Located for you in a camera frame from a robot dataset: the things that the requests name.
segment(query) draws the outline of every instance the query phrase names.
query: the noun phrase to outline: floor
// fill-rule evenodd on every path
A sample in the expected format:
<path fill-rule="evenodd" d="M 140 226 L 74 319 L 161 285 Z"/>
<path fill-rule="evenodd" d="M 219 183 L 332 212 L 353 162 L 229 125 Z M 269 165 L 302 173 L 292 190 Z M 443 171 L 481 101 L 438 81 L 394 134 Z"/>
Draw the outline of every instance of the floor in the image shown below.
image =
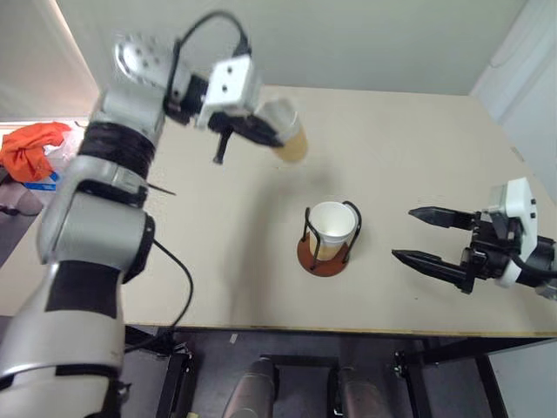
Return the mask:
<path fill-rule="evenodd" d="M 0 213 L 0 266 L 34 220 Z M 0 317 L 0 343 L 9 318 Z M 260 354 L 335 356 L 341 366 L 353 366 L 378 387 L 393 417 L 412 416 L 406 384 L 392 371 L 393 352 L 413 349 L 412 340 L 378 339 L 369 336 L 287 334 L 270 332 L 203 331 L 180 334 L 196 356 L 202 358 L 193 412 L 201 418 L 218 418 L 236 382 Z M 131 396 L 123 418 L 152 418 L 166 372 L 166 359 L 136 352 L 125 357 L 122 381 L 129 382 Z M 451 418 L 490 417 L 487 399 L 473 361 L 461 361 L 424 371 L 433 415 Z M 325 416 L 327 370 L 281 367 L 275 417 Z"/>

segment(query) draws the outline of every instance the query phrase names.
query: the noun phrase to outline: table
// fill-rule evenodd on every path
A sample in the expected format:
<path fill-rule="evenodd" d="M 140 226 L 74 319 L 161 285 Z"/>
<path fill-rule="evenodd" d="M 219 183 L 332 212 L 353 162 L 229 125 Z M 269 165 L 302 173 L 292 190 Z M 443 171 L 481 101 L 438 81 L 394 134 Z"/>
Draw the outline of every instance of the table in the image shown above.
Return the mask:
<path fill-rule="evenodd" d="M 470 234 L 407 215 L 417 206 L 476 211 L 492 185 L 526 176 L 540 235 L 555 238 L 556 208 L 504 132 L 470 97 L 265 87 L 299 108 L 309 141 L 288 165 L 232 137 L 223 166 L 218 138 L 167 122 L 146 211 L 157 239 L 190 269 L 196 291 L 184 327 L 257 327 L 380 334 L 557 335 L 557 304 L 527 287 L 478 280 L 471 295 L 399 263 L 391 249 L 458 262 Z M 296 258 L 304 210 L 351 200 L 363 216 L 345 271 L 307 273 Z M 0 270 L 0 314 L 13 315 L 41 280 L 30 228 Z M 157 248 L 123 286 L 128 323 L 169 324 L 185 301 L 185 278 Z"/>

